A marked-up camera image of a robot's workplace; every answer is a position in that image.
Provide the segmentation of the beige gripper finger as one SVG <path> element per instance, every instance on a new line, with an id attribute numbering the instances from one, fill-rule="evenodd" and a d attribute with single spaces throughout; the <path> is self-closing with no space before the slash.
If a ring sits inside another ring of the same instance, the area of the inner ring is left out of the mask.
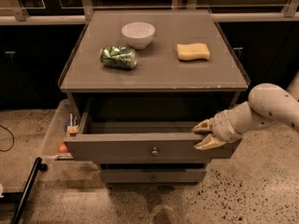
<path id="1" fill-rule="evenodd" d="M 225 145 L 226 142 L 216 137 L 214 134 L 210 133 L 201 142 L 194 145 L 197 150 L 208 150 Z"/>
<path id="2" fill-rule="evenodd" d="M 192 128 L 193 133 L 211 133 L 212 119 L 205 119 Z"/>

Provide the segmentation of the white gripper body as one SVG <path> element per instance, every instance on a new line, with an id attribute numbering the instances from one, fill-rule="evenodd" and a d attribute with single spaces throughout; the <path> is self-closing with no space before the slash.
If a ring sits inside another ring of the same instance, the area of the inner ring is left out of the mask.
<path id="1" fill-rule="evenodd" d="M 242 135 L 233 127 L 227 110 L 217 113 L 212 118 L 212 133 L 223 143 L 233 143 L 242 138 Z"/>

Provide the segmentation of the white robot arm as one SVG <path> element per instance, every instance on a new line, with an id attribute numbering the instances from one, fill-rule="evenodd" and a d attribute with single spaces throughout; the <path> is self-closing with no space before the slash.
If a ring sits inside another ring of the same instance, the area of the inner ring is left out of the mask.
<path id="1" fill-rule="evenodd" d="M 192 131 L 206 133 L 206 137 L 194 148 L 221 147 L 240 140 L 247 131 L 262 130 L 277 123 L 299 133 L 299 72 L 286 90 L 271 83 L 259 84 L 250 90 L 246 102 L 198 123 Z"/>

